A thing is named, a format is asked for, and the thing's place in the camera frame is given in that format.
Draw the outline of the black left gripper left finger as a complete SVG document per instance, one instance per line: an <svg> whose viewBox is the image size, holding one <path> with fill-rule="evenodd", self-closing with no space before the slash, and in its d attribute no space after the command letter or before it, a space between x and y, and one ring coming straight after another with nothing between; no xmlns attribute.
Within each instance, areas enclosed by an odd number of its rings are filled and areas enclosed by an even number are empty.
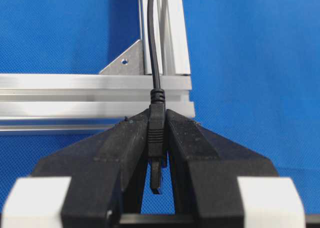
<svg viewBox="0 0 320 228"><path fill-rule="evenodd" d="M33 177L69 176L63 227L111 227L122 213L140 213L148 152L149 111L42 158Z"/></svg>

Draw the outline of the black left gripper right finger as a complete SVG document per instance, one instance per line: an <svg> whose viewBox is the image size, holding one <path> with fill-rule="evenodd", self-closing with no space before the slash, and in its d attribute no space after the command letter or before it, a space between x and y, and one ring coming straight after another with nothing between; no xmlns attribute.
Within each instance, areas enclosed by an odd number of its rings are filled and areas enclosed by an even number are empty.
<svg viewBox="0 0 320 228"><path fill-rule="evenodd" d="M273 163L172 110L166 133L175 212L197 227L243 227L237 177L277 177Z"/></svg>

